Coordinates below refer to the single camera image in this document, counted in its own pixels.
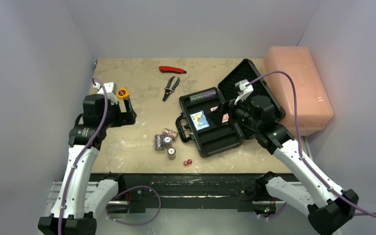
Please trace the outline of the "red playing card deck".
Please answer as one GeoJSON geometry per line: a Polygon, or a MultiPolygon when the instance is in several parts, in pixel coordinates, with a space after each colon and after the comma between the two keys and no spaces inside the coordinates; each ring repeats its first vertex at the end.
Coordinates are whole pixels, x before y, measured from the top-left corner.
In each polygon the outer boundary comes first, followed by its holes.
{"type": "MultiPolygon", "coordinates": [[[[211,111],[215,111],[217,108],[218,108],[218,107],[215,106],[215,107],[211,108],[211,111]]],[[[225,114],[225,115],[223,116],[223,118],[222,118],[222,123],[224,123],[224,122],[228,122],[228,120],[229,120],[229,116],[228,116],[228,114],[225,114]]]]}

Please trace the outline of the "purple 500 chip stack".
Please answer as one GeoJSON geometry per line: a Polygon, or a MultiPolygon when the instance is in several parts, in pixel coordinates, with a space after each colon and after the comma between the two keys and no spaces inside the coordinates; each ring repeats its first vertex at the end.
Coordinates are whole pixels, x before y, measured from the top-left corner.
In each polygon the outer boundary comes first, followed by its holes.
{"type": "Polygon", "coordinates": [[[164,147],[165,147],[166,149],[169,149],[169,148],[172,147],[173,139],[172,139],[171,137],[169,137],[169,136],[165,136],[165,137],[163,138],[163,143],[164,143],[164,147]]]}

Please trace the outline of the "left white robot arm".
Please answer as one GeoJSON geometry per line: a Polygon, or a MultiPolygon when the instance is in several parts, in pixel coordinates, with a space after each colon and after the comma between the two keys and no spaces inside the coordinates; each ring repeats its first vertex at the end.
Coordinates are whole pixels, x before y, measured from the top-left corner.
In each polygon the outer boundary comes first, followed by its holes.
{"type": "Polygon", "coordinates": [[[97,217],[110,198],[121,200],[126,186],[121,175],[107,176],[86,197],[93,164],[110,127],[133,125],[137,114],[130,98],[119,102],[103,94],[85,96],[83,112],[69,132],[69,156],[60,192],[48,216],[40,217],[38,229],[45,235],[94,235],[97,217]]]}

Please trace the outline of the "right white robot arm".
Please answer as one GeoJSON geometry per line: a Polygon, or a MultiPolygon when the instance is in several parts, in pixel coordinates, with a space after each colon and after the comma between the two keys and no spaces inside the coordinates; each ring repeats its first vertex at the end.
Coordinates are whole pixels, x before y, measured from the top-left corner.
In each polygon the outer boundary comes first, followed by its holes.
{"type": "Polygon", "coordinates": [[[304,189],[297,188],[273,172],[256,179],[253,196],[270,196],[283,200],[307,216],[313,229],[321,235],[331,235],[350,221],[359,197],[334,183],[301,150],[301,143],[276,121],[275,107],[270,98],[257,95],[251,101],[221,102],[213,111],[218,124],[224,115],[228,123],[243,124],[254,132],[261,147],[285,164],[304,189]]]}

